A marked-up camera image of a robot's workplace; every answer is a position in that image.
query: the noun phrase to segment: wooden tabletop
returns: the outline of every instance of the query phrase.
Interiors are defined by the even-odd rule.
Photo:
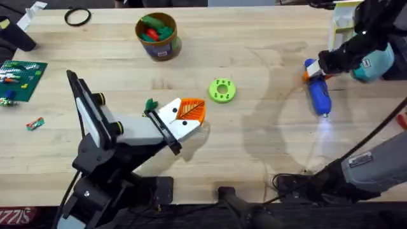
[[[91,10],[90,23],[69,27],[66,10],[38,12],[29,35],[32,52],[15,60],[47,62],[29,102],[0,114],[0,205],[57,205],[75,170],[81,139],[66,70],[77,72],[93,92],[104,92],[112,111],[140,116],[148,98],[206,99],[206,120],[179,156],[165,149],[137,173],[172,176],[174,203],[207,203],[218,186],[262,202],[275,196],[278,172],[317,171],[346,153],[403,99],[407,82],[361,84],[350,76],[328,81],[333,101],[328,119],[314,115],[301,83],[303,62],[326,49],[330,11],[308,6]],[[178,57],[154,62],[134,27],[148,12],[164,11],[178,24]],[[78,13],[73,20],[83,17]],[[227,104],[210,100],[215,78],[230,78],[237,94]],[[42,116],[33,132],[25,124]],[[401,132],[391,123],[368,149]],[[407,200],[406,185],[377,200]]]

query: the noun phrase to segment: gray metal part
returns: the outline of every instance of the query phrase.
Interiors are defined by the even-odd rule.
[[[154,123],[146,117],[130,117],[112,113],[107,106],[100,109],[107,120],[112,123],[120,121],[123,124],[123,134],[117,137],[117,142],[127,143],[130,146],[152,145],[163,141],[163,136]]]
[[[349,161],[358,156],[342,162],[346,182],[361,190],[384,192],[407,181],[407,131],[368,152],[371,152],[372,160],[366,163],[350,167]]]
[[[57,228],[58,229],[84,229],[86,225],[82,221],[76,219],[73,216],[68,216],[68,218],[59,218]]]

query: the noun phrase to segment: orange leaf shape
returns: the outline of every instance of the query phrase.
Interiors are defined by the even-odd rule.
[[[205,119],[205,101],[203,99],[181,99],[177,119],[198,120],[202,125]]]

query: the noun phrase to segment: cable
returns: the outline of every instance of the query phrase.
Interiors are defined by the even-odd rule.
[[[279,195],[278,197],[275,197],[271,200],[267,200],[266,202],[264,202],[262,205],[267,205],[267,204],[271,204],[272,202],[279,200],[283,197],[285,197],[286,195],[292,193],[293,191],[299,190],[300,188],[305,187],[309,182],[313,181],[315,178],[319,177],[325,170],[329,169],[330,166],[337,164],[337,163],[342,163],[342,161],[344,161],[346,158],[348,158],[350,155],[352,155],[353,153],[355,153],[358,149],[360,149],[362,146],[364,146],[368,141],[370,141],[375,135],[377,135],[377,133],[379,133],[387,124],[389,124],[389,122],[391,120],[393,120],[403,109],[404,107],[407,106],[407,97],[404,98],[403,101],[401,101],[401,103],[381,122],[381,124],[379,124],[379,126],[377,126],[369,135],[367,135],[363,140],[361,140],[359,143],[356,144],[356,146],[354,146],[348,153],[346,153],[345,155],[343,155],[342,157],[340,157],[339,159],[331,162],[329,165],[327,165],[325,168],[323,168],[322,170],[320,170],[318,173],[316,173],[315,175],[313,175],[309,180],[302,182],[301,184],[299,184],[297,187],[292,188],[286,192],[284,192],[283,194]]]
[[[76,23],[76,24],[75,24],[75,23],[70,23],[70,22],[68,21],[69,16],[70,16],[73,12],[78,11],[78,10],[84,10],[84,11],[86,11],[86,12],[88,13],[87,18],[86,18],[84,21],[79,22],[79,23]],[[91,17],[92,17],[92,13],[90,13],[90,11],[89,11],[88,9],[83,8],[83,7],[75,7],[75,8],[71,8],[70,10],[68,10],[68,11],[65,13],[64,20],[65,20],[65,23],[66,23],[66,24],[68,24],[68,25],[70,25],[70,26],[73,26],[73,27],[78,27],[78,26],[85,25],[86,23],[88,23],[89,20],[91,19]]]
[[[189,211],[186,211],[186,212],[182,212],[182,213],[180,213],[180,214],[173,214],[173,215],[166,215],[166,216],[148,216],[148,215],[138,214],[138,217],[141,217],[141,218],[149,218],[149,219],[177,218],[177,217],[186,216],[186,215],[188,215],[188,214],[192,214],[192,213],[197,212],[197,211],[202,211],[202,210],[206,210],[206,209],[211,209],[211,208],[213,208],[213,207],[217,207],[218,205],[219,205],[219,203],[212,204],[212,205],[208,205],[208,206],[205,206],[205,207],[198,207],[198,208],[196,208],[196,209],[192,209],[192,210],[189,210]]]
[[[3,4],[3,3],[0,3],[0,6],[6,8],[6,9],[8,9],[8,10],[11,10],[11,11],[13,11],[13,12],[15,12],[15,13],[18,13],[18,14],[21,14],[21,15],[25,15],[24,12],[22,12],[22,11],[20,11],[20,10],[16,10],[16,9],[12,8],[11,6],[7,6],[7,5],[5,5],[5,4]]]

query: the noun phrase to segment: black rubber ring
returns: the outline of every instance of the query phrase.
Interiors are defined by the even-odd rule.
[[[78,11],[78,10],[85,10],[85,11],[87,11],[87,12],[88,12],[88,17],[87,17],[83,22],[80,22],[80,23],[77,23],[77,24],[69,23],[69,22],[68,22],[69,16],[70,16],[73,12]],[[77,26],[85,25],[86,23],[88,23],[91,17],[92,17],[92,13],[90,13],[90,11],[89,11],[88,9],[82,8],[82,7],[73,7],[72,9],[68,10],[68,11],[65,13],[65,17],[64,17],[64,18],[65,18],[65,23],[67,23],[67,24],[70,25],[70,26],[77,27]]]

